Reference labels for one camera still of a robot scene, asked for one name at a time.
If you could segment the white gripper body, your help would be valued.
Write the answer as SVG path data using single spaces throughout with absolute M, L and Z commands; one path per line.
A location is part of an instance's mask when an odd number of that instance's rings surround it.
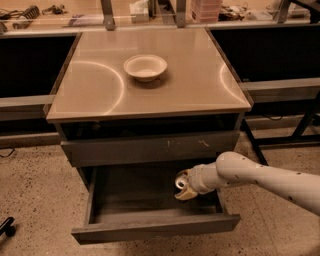
M 200 164 L 187 171 L 189 191 L 193 195 L 207 194 L 217 188 L 216 164 Z

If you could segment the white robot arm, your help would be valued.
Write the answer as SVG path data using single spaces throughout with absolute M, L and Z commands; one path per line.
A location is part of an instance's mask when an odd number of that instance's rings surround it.
M 214 163 L 179 172 L 177 200 L 190 200 L 218 188 L 255 184 L 299 207 L 320 215 L 320 176 L 256 163 L 236 153 L 224 152 Z

